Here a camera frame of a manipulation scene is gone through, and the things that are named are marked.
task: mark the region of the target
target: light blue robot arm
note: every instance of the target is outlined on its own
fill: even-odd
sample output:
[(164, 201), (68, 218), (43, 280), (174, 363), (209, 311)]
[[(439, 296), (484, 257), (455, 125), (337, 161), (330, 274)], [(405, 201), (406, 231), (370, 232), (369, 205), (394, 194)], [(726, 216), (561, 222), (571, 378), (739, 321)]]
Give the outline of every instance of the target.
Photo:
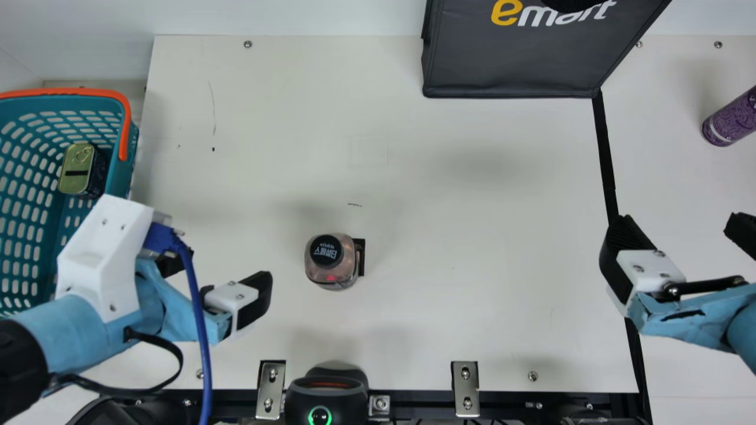
[[(27, 335), (28, 352), (43, 354), (41, 372), (53, 378), (48, 389), (55, 377), (78, 374), (135, 345), (127, 330), (151, 339), (197, 340), (192, 302), (155, 263), (171, 254), (156, 243), (166, 229), (175, 236), (167, 219), (150, 207), (103, 196), (58, 256), (55, 300), (8, 319), (14, 332)], [(264, 315), (271, 288), (265, 271), (203, 288), (208, 342), (217, 344)]]
[[(733, 214), (725, 230), (751, 256), (755, 222)], [(609, 295), (639, 333), (736, 353), (756, 374), (756, 285), (740, 276), (687, 282), (630, 216), (620, 216), (609, 226), (600, 267)], [(706, 294), (681, 299), (700, 293)]]

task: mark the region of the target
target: white tabletop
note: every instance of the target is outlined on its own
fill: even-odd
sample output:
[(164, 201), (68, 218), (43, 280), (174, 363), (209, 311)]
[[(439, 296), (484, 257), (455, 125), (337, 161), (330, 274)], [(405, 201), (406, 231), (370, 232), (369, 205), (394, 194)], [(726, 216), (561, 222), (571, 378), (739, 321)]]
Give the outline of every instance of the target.
[[(482, 390), (637, 391), (597, 267), (589, 100), (426, 99), (415, 37), (244, 39), (156, 38), (134, 180), (186, 231), (201, 284), (274, 276), (268, 314), (213, 349), (217, 388), (282, 358), (287, 382), (336, 359), (373, 388), (450, 389), (450, 361), (476, 360)], [(328, 231), (367, 240), (342, 293), (304, 273)], [(185, 346), (173, 387), (198, 388)], [(145, 350), (92, 374), (143, 383), (127, 366)]]
[[(721, 148), (700, 132), (754, 76), (756, 37), (654, 36), (604, 86), (620, 213), (689, 281), (756, 279), (756, 262), (722, 232), (731, 212), (756, 214), (756, 137)], [(756, 377), (737, 356), (659, 337), (643, 338), (643, 354), (659, 417), (753, 424)]]
[[(339, 358), (385, 389), (449, 389), (448, 362), (465, 359), (482, 390), (637, 391), (597, 267), (589, 101), (425, 99), (415, 38), (244, 39), (156, 39), (135, 176), (135, 199), (187, 232), (201, 284), (274, 275), (270, 312), (213, 349), (217, 388), (253, 388), (261, 359), (286, 358), (290, 381)], [(756, 213), (756, 144), (698, 133), (753, 83), (754, 39), (721, 40), (649, 37), (607, 82), (618, 203), (688, 278), (753, 279), (721, 231), (729, 212)], [(321, 231), (367, 238), (367, 274), (344, 293), (304, 276)], [(199, 388), (197, 346), (182, 347), (172, 387)], [(755, 379), (737, 357), (643, 348), (656, 424), (752, 423)], [(88, 376), (143, 386), (174, 366), (143, 344)], [(86, 399), (64, 390), (18, 423), (65, 423)]]

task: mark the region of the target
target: black mark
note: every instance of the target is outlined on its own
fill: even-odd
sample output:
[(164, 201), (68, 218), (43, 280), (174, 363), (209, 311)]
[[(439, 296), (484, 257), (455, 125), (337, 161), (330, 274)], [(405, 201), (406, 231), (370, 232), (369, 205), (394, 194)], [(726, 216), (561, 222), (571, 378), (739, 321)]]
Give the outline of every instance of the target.
[(689, 318), (690, 316), (706, 316), (706, 314), (701, 310), (693, 310), (691, 312), (682, 312), (674, 315), (669, 315), (663, 318), (661, 321), (668, 321), (676, 318)]
[(212, 92), (210, 80), (207, 80), (207, 86), (210, 87), (210, 100), (212, 100), (212, 135), (215, 135), (215, 130), (218, 129), (218, 120), (215, 118), (215, 94)]

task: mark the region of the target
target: purple spray can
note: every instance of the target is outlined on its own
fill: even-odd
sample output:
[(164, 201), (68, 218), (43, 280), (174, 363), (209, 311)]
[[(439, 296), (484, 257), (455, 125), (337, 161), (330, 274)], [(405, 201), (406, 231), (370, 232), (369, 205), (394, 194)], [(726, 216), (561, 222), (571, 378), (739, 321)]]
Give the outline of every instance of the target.
[(756, 131), (756, 87), (708, 117), (702, 131), (709, 143), (722, 147)]

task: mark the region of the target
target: basket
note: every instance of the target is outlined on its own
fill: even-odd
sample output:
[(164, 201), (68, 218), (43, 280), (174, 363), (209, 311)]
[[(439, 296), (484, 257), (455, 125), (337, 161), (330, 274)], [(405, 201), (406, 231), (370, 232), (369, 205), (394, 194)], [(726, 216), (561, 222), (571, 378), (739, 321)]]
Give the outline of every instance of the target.
[(57, 189), (66, 148), (98, 146), (110, 157), (105, 193), (126, 197), (138, 133), (129, 101), (118, 92), (0, 94), (0, 317), (51, 299), (57, 255), (95, 203)]

